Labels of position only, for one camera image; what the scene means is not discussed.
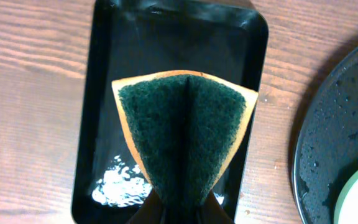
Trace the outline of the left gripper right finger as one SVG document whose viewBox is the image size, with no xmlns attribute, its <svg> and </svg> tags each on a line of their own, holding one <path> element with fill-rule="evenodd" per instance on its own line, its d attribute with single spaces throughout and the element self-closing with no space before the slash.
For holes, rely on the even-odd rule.
<svg viewBox="0 0 358 224">
<path fill-rule="evenodd" d="M 212 191 L 209 192 L 204 204 L 198 209 L 197 219 L 200 224 L 234 224 Z"/>
</svg>

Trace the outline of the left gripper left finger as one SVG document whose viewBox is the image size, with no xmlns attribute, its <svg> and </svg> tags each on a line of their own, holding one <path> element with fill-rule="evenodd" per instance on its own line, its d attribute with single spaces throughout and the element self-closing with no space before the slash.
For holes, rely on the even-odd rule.
<svg viewBox="0 0 358 224">
<path fill-rule="evenodd" d="M 126 224 L 165 224 L 166 209 L 155 190 L 152 190 L 139 210 Z"/>
</svg>

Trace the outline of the green yellow sponge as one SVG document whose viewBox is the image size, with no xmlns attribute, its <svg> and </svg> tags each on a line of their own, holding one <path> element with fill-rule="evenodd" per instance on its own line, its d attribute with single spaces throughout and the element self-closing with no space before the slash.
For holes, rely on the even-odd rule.
<svg viewBox="0 0 358 224">
<path fill-rule="evenodd" d="M 242 143 L 257 92 L 192 70 L 114 80 L 111 88 L 127 146 L 162 202 L 204 204 Z"/>
</svg>

